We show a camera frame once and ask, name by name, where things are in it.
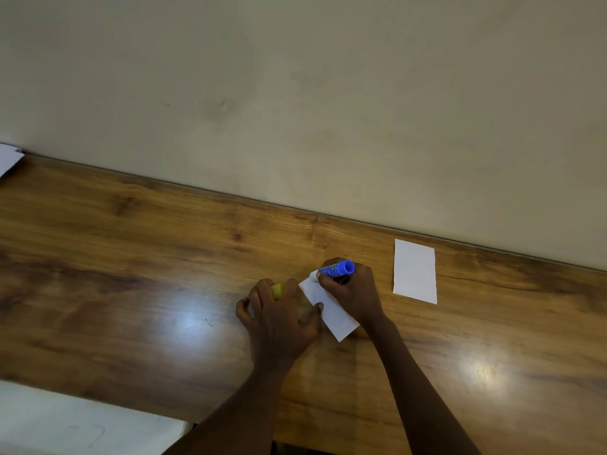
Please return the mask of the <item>blue glue stick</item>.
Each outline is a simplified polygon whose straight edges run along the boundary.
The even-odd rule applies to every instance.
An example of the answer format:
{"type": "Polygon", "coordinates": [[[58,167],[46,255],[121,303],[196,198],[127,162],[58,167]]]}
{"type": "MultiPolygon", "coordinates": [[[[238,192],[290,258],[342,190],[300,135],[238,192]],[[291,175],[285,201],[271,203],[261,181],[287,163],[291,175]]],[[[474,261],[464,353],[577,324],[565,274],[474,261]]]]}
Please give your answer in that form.
{"type": "Polygon", "coordinates": [[[338,261],[337,263],[326,265],[316,270],[318,274],[324,274],[328,277],[335,278],[344,278],[349,277],[354,274],[356,270],[355,264],[352,260],[343,259],[338,261]]]}

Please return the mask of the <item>person's left forearm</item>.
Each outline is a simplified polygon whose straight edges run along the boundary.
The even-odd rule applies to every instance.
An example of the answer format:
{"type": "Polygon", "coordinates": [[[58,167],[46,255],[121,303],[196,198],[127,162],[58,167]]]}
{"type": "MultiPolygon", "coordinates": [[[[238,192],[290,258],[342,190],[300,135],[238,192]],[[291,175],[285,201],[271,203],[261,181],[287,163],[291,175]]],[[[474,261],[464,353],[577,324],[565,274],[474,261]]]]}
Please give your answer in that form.
{"type": "Polygon", "coordinates": [[[270,455],[291,366],[292,361],[257,363],[227,401],[162,455],[270,455]]]}

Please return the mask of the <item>person's right hand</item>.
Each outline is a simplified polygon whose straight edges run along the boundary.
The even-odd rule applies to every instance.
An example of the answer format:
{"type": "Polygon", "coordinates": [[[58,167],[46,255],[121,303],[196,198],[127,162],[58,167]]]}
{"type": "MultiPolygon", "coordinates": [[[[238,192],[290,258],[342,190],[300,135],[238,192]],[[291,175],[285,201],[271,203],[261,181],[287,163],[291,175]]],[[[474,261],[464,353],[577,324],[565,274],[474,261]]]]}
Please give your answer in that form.
{"type": "Polygon", "coordinates": [[[373,271],[361,263],[354,263],[354,272],[345,283],[317,272],[319,284],[339,302],[339,305],[357,321],[369,337],[387,317],[383,311],[373,271]]]}

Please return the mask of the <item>white paper sheet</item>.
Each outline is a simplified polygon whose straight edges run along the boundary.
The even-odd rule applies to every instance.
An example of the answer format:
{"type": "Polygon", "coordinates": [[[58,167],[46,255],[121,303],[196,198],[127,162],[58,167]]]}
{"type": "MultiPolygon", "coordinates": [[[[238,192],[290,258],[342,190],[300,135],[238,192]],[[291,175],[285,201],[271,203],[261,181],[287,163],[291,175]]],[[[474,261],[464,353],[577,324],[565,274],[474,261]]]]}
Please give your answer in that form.
{"type": "Polygon", "coordinates": [[[23,157],[24,153],[18,147],[0,143],[0,178],[9,172],[23,157]]]}
{"type": "Polygon", "coordinates": [[[435,249],[396,239],[393,293],[437,305],[435,249]]]}

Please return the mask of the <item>person's left hand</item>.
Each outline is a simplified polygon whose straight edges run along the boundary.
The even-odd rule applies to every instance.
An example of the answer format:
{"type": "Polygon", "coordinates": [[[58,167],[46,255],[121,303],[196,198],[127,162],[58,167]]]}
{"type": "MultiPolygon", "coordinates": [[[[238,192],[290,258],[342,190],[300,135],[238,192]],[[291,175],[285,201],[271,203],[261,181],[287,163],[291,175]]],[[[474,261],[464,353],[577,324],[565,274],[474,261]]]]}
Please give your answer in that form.
{"type": "Polygon", "coordinates": [[[256,371],[286,374],[318,337],[321,328],[299,324],[298,291],[297,281],[289,279],[282,298],[269,306],[257,304],[257,283],[249,291],[253,325],[246,330],[256,371]]]}

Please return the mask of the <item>small white paper strip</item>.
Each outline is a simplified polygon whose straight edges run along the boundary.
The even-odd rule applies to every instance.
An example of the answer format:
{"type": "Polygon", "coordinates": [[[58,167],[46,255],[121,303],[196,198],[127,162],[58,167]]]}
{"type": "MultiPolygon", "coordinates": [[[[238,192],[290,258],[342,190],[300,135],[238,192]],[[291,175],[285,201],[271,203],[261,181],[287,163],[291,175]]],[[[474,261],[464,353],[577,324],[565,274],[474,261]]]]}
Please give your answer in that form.
{"type": "Polygon", "coordinates": [[[360,327],[360,324],[342,308],[338,300],[321,287],[316,278],[316,271],[311,272],[300,282],[299,287],[311,305],[323,304],[322,321],[338,343],[360,327]]]}

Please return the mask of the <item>person's right forearm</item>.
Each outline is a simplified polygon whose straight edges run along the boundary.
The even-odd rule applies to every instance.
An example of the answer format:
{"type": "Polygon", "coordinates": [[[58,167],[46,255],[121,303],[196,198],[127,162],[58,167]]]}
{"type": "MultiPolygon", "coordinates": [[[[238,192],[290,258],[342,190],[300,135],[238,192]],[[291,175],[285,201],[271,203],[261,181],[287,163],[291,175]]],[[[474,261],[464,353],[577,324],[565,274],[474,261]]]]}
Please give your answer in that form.
{"type": "Polygon", "coordinates": [[[385,315],[363,324],[383,363],[412,455],[481,455],[385,315]]]}

